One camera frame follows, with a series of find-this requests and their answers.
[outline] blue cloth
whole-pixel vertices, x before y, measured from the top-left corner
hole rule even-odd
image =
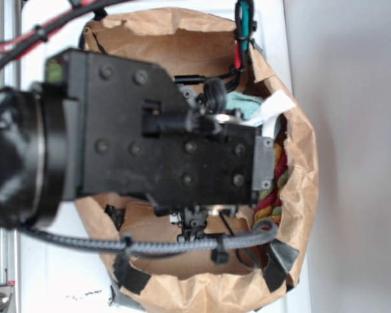
[[[234,110],[240,109],[243,113],[243,118],[250,119],[252,114],[259,109],[261,104],[264,102],[263,98],[244,95],[242,93],[238,93],[237,91],[232,91],[227,94],[227,106],[226,109]],[[281,130],[281,121],[280,118],[276,121],[275,124],[275,133],[274,138]]]

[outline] cable tie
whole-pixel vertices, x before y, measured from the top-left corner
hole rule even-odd
[[[133,233],[122,233],[121,241],[125,243],[124,255],[130,258],[132,256]]]
[[[217,240],[217,247],[211,252],[211,260],[216,265],[226,264],[229,261],[229,254],[223,244],[223,233],[211,234]]]
[[[47,42],[49,40],[48,35],[46,34],[45,30],[40,25],[35,26],[35,31],[36,31],[36,34],[39,36],[39,38],[43,42]]]

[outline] bolt head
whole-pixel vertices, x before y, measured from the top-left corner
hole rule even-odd
[[[4,311],[4,309],[8,306],[8,301],[10,299],[5,293],[0,293],[0,312]]]
[[[110,65],[102,65],[100,67],[100,76],[104,80],[110,80],[113,77],[114,70]]]
[[[244,153],[245,153],[245,151],[246,151],[246,148],[245,148],[245,146],[243,145],[243,144],[241,144],[241,143],[239,143],[239,144],[237,144],[236,145],[236,147],[235,147],[235,150],[234,150],[234,152],[235,152],[235,154],[239,157],[241,157]]]
[[[265,148],[272,148],[273,145],[274,145],[274,141],[271,138],[265,138],[265,140],[263,141],[263,146]]]
[[[193,178],[189,174],[184,174],[182,176],[182,182],[186,186],[190,186],[193,183]]]
[[[137,70],[134,74],[134,81],[138,85],[145,85],[148,80],[148,73],[146,70]]]
[[[142,146],[136,142],[134,142],[132,145],[130,145],[130,152],[133,155],[139,155],[142,152]]]
[[[243,186],[245,182],[245,177],[243,177],[243,175],[241,174],[236,174],[234,177],[233,177],[233,184],[236,186],[236,187],[241,187]]]
[[[197,145],[195,142],[186,142],[184,148],[186,152],[193,153],[196,151]]]
[[[104,155],[109,151],[109,141],[107,139],[99,139],[95,145],[96,152],[100,155]]]
[[[271,181],[263,181],[262,182],[262,188],[264,188],[265,190],[268,190],[269,188],[271,188],[271,186],[272,186]]]

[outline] white surface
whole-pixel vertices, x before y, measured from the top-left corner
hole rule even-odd
[[[285,0],[294,95],[313,123],[314,312],[391,312],[391,0]]]
[[[262,126],[262,137],[274,138],[275,124],[278,116],[295,107],[295,103],[287,94],[279,90],[269,96],[258,110],[252,113],[250,119],[242,125]]]
[[[155,7],[184,7],[232,18],[234,1],[136,1],[108,8],[109,14]],[[278,76],[291,88],[285,20],[281,1],[256,1],[259,27],[256,41],[265,49],[269,63]],[[23,32],[68,8],[66,0],[29,0],[23,8]],[[32,51],[22,62],[22,88],[43,80],[45,58],[71,46],[76,47],[83,25],[93,17],[77,19],[67,25],[46,45]],[[55,233],[85,237],[86,233],[71,203],[59,210]],[[21,244],[21,307],[22,313],[43,312],[113,312],[108,307],[111,297],[109,278],[95,254],[57,248],[22,236]],[[121,308],[121,312],[135,312]],[[311,313],[307,260],[298,288],[261,310],[262,313]]]

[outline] paper bag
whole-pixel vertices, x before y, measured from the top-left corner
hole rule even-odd
[[[168,74],[218,76],[234,62],[235,23],[231,20],[181,8],[161,8],[106,16],[89,22],[83,32],[85,49],[152,62]],[[250,45],[252,66],[243,74],[238,91],[266,98],[278,90],[290,92]],[[262,269],[249,270],[231,253],[223,267],[210,261],[209,252],[191,252],[164,260],[101,255],[121,292],[147,312],[247,312],[283,297],[299,281],[318,197],[315,133],[296,103],[285,113],[289,180],[280,198],[282,220],[277,239],[266,250],[256,249]],[[105,214],[107,204],[125,208],[118,231]],[[131,198],[103,194],[76,201],[84,226],[92,238],[119,240],[131,231],[137,241],[176,241],[179,229],[168,217],[155,217],[153,208]],[[252,226],[252,210],[243,208],[231,221],[235,231]],[[209,217],[206,232],[226,232]]]

